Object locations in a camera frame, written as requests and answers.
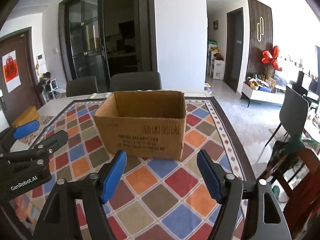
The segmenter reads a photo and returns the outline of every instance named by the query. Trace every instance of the dark wood wall panel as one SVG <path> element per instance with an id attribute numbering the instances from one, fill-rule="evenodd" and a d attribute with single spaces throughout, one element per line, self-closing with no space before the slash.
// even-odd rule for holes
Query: dark wood wall panel
<path id="1" fill-rule="evenodd" d="M 269 50 L 272 53 L 273 48 L 273 23 L 271 8 L 257 0 L 248 0 L 250 16 L 250 44 L 249 58 L 246 76 L 255 73 L 263 74 L 264 67 L 261 62 L 262 52 Z M 264 35 L 261 41 L 257 38 L 257 24 L 260 23 L 260 17 L 264 22 Z"/>

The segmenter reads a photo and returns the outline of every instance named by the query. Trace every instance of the metal bolt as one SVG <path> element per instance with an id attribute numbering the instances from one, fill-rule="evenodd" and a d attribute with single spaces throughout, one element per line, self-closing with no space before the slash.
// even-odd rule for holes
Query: metal bolt
<path id="1" fill-rule="evenodd" d="M 228 179 L 234 179 L 234 178 L 235 178 L 235 176 L 234 176 L 232 173 L 228 173 L 228 174 L 226 175 L 226 177 L 227 177 Z"/>
<path id="2" fill-rule="evenodd" d="M 90 179 L 96 179 L 98 177 L 98 174 L 97 173 L 91 173 L 90 175 L 89 175 L 89 178 Z"/>
<path id="3" fill-rule="evenodd" d="M 65 182 L 65 179 L 58 179 L 58 180 L 57 180 L 57 183 L 58 183 L 59 185 L 62 185 L 64 182 Z"/>
<path id="4" fill-rule="evenodd" d="M 267 185 L 267 182 L 265 179 L 259 179 L 259 183 L 263 186 Z"/>

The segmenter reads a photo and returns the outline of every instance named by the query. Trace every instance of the gray chair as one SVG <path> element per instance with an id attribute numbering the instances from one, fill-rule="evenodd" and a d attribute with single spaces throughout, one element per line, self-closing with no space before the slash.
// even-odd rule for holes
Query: gray chair
<path id="1" fill-rule="evenodd" d="M 116 74 L 110 80 L 110 92 L 135 90 L 161 90 L 159 72 L 131 72 Z"/>
<path id="2" fill-rule="evenodd" d="M 279 113 L 280 124 L 265 146 L 268 145 L 281 126 L 284 127 L 290 136 L 301 134 L 307 119 L 308 108 L 308 102 L 287 86 L 284 102 Z"/>
<path id="3" fill-rule="evenodd" d="M 78 78 L 67 82 L 67 97 L 76 97 L 98 93 L 95 76 Z"/>

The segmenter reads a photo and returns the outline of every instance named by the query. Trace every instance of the picture frame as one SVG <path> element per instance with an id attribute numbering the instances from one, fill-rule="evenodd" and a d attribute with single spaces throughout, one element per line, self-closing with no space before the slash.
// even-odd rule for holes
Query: picture frame
<path id="1" fill-rule="evenodd" d="M 216 20 L 216 21 L 213 22 L 213 30 L 217 31 L 218 29 L 219 29 L 219 21 Z"/>

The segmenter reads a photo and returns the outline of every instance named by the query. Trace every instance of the glass door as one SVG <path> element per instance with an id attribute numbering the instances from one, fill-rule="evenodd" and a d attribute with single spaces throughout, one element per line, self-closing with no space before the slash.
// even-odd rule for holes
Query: glass door
<path id="1" fill-rule="evenodd" d="M 103 12 L 98 0 L 80 0 L 68 9 L 72 77 L 77 79 L 95 76 L 99 93 L 107 92 L 110 77 L 103 46 L 104 38 L 100 40 L 104 35 L 100 35 L 99 17 L 102 16 L 99 14 Z"/>

